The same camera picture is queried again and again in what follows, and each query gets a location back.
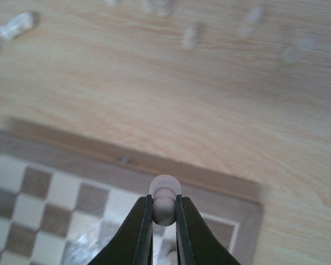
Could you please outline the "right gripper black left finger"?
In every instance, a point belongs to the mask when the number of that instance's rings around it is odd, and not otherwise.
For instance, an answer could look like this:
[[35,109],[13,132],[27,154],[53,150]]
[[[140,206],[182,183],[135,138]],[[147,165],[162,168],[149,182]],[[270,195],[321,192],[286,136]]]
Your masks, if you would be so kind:
[[111,241],[89,265],[152,264],[152,197],[139,197]]

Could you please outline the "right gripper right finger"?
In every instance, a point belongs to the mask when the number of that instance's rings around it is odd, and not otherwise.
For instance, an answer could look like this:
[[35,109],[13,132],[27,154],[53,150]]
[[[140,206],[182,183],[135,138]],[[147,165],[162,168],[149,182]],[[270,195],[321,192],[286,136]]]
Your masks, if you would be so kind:
[[189,197],[177,195],[178,264],[236,264],[239,262],[215,238]]

